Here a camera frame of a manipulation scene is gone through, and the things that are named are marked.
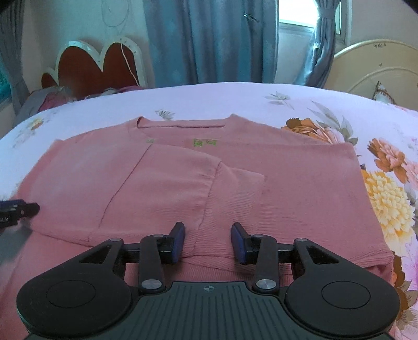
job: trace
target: cream headboard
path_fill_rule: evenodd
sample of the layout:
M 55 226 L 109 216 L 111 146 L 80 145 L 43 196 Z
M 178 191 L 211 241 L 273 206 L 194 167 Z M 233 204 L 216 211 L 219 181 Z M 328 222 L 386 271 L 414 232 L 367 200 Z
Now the cream headboard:
M 337 53 L 325 88 L 372 98 L 381 82 L 396 104 L 418 111 L 418 49 L 399 41 L 364 41 Z

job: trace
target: cable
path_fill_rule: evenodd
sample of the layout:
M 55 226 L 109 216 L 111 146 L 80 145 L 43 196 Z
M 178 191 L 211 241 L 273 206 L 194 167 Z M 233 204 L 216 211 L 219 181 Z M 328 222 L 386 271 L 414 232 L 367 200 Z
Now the cable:
M 116 25 L 111 25 L 111 24 L 109 24 L 108 22 L 106 22 L 106 20 L 105 20 L 105 8 L 104 8 L 104 7 L 105 7 L 105 2 L 107 3 L 107 0 L 102 0 L 102 21 L 103 21 L 103 23 L 104 23 L 107 27 L 110 27 L 110 28 L 115 28 L 115 29 L 117 30 L 118 35 L 122 35 L 122 31 L 125 29 L 125 26 L 126 26 L 126 23 L 127 23 L 127 19 L 128 19 L 128 17 L 129 17 L 129 14 L 130 14 L 130 8 L 131 8 L 131 3 L 130 3 L 130 0 L 126 0 L 126 3 L 127 3 L 128 8 L 126 9 L 126 14 L 125 14 L 125 17 L 122 19 L 122 21 L 121 21 L 120 23 L 118 23 L 118 24 L 116 24 Z M 112 12 L 109 6 L 107 6 L 107 11 L 108 11 L 109 13 L 111 13 L 111 12 Z M 124 59 L 125 59 L 126 66 L 128 67 L 129 72 L 131 73 L 131 75 L 132 75 L 133 79 L 135 79 L 135 83 L 136 83 L 136 85 L 140 86 L 140 85 L 139 85 L 139 81 L 138 81 L 138 79 L 135 77 L 135 75 L 133 74 L 133 72 L 132 72 L 132 70 L 131 70 L 131 68 L 130 68 L 130 65 L 129 65 L 128 59 L 127 59 L 127 57 L 126 57 L 126 55 L 125 55 L 125 52 L 123 51 L 123 44 L 122 44 L 122 43 L 120 43 L 120 50 L 121 50 L 122 55 L 123 55 L 123 57 L 124 57 Z
M 125 23 L 126 24 L 126 21 L 127 21 L 127 19 L 128 19 L 128 16 L 129 16 L 129 13 L 130 13 L 130 2 L 129 2 L 129 0 L 126 0 L 126 3 L 127 3 L 127 5 L 128 5 L 128 8 L 127 8 L 127 10 L 126 10 L 126 14 L 125 14 L 125 17 L 122 19 L 122 21 L 120 22 L 120 23 L 118 23 L 118 24 L 116 24 L 116 25 L 111 25 L 111 24 L 109 24 L 109 23 L 107 23 L 106 22 L 106 20 L 105 20 L 105 2 L 107 3 L 107 0 L 102 0 L 102 20 L 103 20 L 103 23 L 107 26 L 107 27 L 110 27 L 110 28 L 116 28 L 116 27 L 118 27 L 118 26 L 120 26 L 120 25 L 122 25 L 123 23 Z M 110 7 L 109 6 L 107 6 L 107 11 L 109 12 L 109 13 L 111 13 L 112 11 L 110 10 Z
M 125 52 L 123 51 L 123 45 L 122 45 L 122 43 L 120 43 L 120 50 L 122 51 L 122 55 L 125 58 L 125 62 L 126 62 L 126 65 L 128 66 L 129 72 L 132 74 L 133 79 L 135 79 L 136 85 L 138 85 L 140 87 L 138 80 L 136 79 L 135 75 L 133 74 L 132 70 L 130 69 L 130 66 L 129 66 L 129 63 L 128 63 L 128 59 L 126 58 Z

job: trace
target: ribbed grip surface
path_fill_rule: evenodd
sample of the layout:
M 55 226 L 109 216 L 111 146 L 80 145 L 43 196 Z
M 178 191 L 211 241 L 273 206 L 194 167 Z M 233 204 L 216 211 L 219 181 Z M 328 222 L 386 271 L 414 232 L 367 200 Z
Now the ribbed grip surface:
M 141 298 L 117 326 L 88 340 L 319 340 L 297 325 L 271 296 L 243 282 L 175 282 Z M 380 335 L 376 340 L 389 340 Z M 30 335 L 27 340 L 44 340 Z

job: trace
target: yellow flower print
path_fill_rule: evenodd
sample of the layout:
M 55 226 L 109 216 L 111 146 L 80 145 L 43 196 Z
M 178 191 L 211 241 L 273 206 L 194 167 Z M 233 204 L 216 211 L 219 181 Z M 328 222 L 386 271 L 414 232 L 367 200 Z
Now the yellow flower print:
M 43 119 L 36 118 L 29 124 L 29 128 L 31 129 L 31 131 L 33 131 L 33 130 L 36 130 L 38 127 L 40 127 L 42 124 L 43 124 Z
M 415 235 L 412 229 L 415 208 L 410 205 L 405 190 L 383 171 L 362 170 L 362 174 L 386 244 L 395 255 L 405 256 L 405 244 Z

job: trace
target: curtain tie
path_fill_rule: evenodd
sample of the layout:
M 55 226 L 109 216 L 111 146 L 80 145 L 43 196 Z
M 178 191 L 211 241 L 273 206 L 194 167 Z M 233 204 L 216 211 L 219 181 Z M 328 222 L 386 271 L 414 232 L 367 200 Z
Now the curtain tie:
M 320 18 L 335 20 L 335 11 L 336 9 L 333 8 L 318 7 L 318 14 Z

